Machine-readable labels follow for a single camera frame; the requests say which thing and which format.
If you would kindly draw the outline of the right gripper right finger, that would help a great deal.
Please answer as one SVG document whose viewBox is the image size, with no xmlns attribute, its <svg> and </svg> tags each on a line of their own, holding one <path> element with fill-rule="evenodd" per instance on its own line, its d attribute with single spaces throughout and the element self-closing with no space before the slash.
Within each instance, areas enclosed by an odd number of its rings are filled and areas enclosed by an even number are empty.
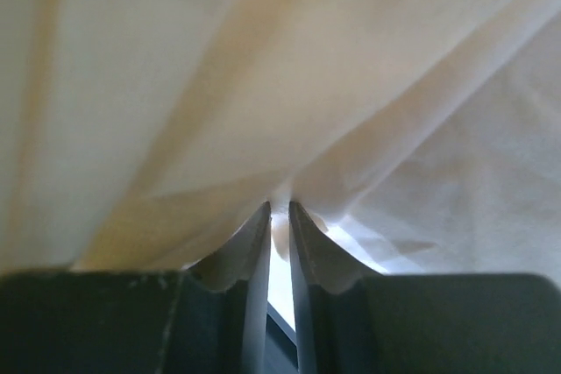
<svg viewBox="0 0 561 374">
<path fill-rule="evenodd" d="M 302 373 L 557 373 L 560 292 L 526 273 L 386 275 L 289 205 Z"/>
</svg>

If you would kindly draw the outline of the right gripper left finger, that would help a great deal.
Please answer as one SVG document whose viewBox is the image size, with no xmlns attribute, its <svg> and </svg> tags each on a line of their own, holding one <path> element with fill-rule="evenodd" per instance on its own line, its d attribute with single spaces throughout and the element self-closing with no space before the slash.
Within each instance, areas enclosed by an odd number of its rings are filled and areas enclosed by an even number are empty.
<svg viewBox="0 0 561 374">
<path fill-rule="evenodd" d="M 186 270 L 3 276 L 2 372 L 262 372 L 270 217 Z"/>
</svg>

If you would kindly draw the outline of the cream yellow t shirt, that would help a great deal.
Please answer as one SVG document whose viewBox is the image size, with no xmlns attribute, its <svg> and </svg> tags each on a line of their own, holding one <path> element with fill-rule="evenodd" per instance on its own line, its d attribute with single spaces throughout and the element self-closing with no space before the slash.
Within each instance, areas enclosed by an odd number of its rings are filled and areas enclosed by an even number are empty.
<svg viewBox="0 0 561 374">
<path fill-rule="evenodd" d="M 1 0 L 1 269 L 178 268 L 263 201 L 560 276 L 560 0 Z"/>
</svg>

